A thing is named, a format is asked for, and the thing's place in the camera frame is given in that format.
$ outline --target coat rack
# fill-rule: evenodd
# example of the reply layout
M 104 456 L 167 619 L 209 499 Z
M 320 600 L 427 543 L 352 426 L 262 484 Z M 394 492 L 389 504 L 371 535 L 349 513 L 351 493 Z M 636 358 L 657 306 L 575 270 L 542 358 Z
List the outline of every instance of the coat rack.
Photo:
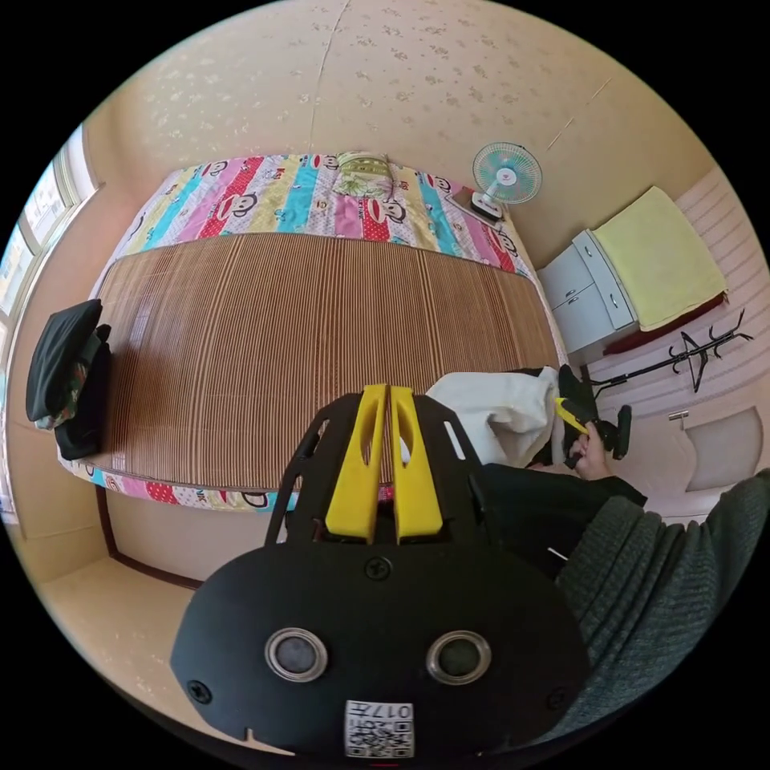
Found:
M 687 361 L 687 365 L 690 367 L 690 377 L 692 379 L 693 392 L 697 393 L 698 389 L 700 388 L 700 381 L 703 378 L 703 370 L 706 368 L 706 364 L 709 361 L 709 351 L 713 351 L 714 356 L 718 359 L 721 359 L 722 356 L 719 354 L 719 348 L 724 343 L 730 342 L 730 340 L 737 339 L 738 337 L 741 337 L 742 339 L 754 339 L 750 334 L 744 334 L 743 332 L 738 331 L 741 321 L 744 320 L 745 312 L 746 308 L 743 308 L 740 311 L 738 323 L 736 323 L 732 329 L 726 331 L 724 334 L 721 334 L 719 337 L 714 336 L 713 324 L 709 326 L 708 336 L 710 340 L 705 345 L 696 344 L 695 340 L 689 334 L 682 331 L 680 334 L 682 335 L 682 340 L 684 341 L 684 350 L 681 353 L 675 353 L 674 346 L 671 345 L 671 347 L 668 349 L 669 358 L 665 361 L 654 363 L 650 367 L 637 369 L 636 371 L 629 372 L 627 375 L 618 375 L 609 379 L 591 379 L 591 385 L 599 388 L 594 394 L 594 398 L 597 398 L 598 395 L 608 387 L 623 385 L 623 383 L 628 382 L 628 380 L 634 377 L 639 377 L 640 375 L 645 375 L 648 372 L 655 371 L 657 369 L 663 369 L 664 367 L 672 367 L 674 374 L 677 375 L 679 374 L 679 369 L 676 367 L 685 361 Z M 697 373 L 695 372 L 695 368 L 692 366 L 692 359 L 695 358 L 695 356 L 698 356 L 700 359 Z

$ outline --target knitted sleeve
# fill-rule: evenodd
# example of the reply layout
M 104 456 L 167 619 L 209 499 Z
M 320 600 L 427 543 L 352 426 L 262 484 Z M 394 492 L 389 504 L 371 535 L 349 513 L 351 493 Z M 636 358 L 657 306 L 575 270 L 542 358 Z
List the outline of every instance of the knitted sleeve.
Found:
M 769 509 L 770 469 L 724 493 L 705 522 L 686 529 L 625 498 L 602 507 L 558 580 L 592 673 L 538 743 L 632 703 L 692 652 L 748 566 Z

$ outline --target hand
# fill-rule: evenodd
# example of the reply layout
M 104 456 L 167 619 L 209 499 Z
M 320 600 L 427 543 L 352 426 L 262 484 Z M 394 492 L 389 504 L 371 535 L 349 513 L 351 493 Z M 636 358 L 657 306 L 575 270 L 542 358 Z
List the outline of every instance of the hand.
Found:
M 593 423 L 586 423 L 588 435 L 581 433 L 577 441 L 569 450 L 569 456 L 580 456 L 575 470 L 577 474 L 585 481 L 596 481 L 606 479 L 613 473 L 607 468 L 606 453 L 604 443 L 599 435 L 599 431 Z

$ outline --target red cloth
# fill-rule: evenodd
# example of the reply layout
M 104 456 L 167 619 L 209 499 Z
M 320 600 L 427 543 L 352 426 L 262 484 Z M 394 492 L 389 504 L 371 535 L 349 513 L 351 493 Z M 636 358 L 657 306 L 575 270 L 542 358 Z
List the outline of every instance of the red cloth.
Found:
M 696 318 L 700 318 L 705 315 L 709 310 L 714 310 L 715 307 L 719 307 L 726 299 L 724 293 L 717 294 L 713 299 L 708 302 L 704 302 L 702 305 L 696 307 L 694 310 L 690 310 L 689 313 L 680 315 L 677 319 L 671 323 L 667 323 L 665 326 L 661 326 L 658 329 L 652 331 L 635 331 L 633 334 L 629 334 L 623 339 L 611 342 L 605 349 L 604 355 L 617 355 L 618 353 L 625 353 L 632 351 L 634 348 L 646 345 L 648 342 L 652 342 L 658 337 L 662 337 L 668 334 L 670 331 L 679 329 L 680 326 L 684 326 L 690 321 L 695 321 Z

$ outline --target camera lens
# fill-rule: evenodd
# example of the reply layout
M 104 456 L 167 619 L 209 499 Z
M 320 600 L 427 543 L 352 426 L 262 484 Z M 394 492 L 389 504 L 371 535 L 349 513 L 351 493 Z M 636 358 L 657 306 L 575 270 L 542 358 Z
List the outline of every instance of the camera lens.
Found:
M 486 640 L 473 631 L 450 631 L 431 644 L 428 673 L 442 684 L 470 684 L 484 675 L 492 661 Z
M 276 631 L 265 645 L 265 658 L 274 673 L 289 682 L 312 682 L 325 670 L 328 654 L 323 642 L 302 628 Z

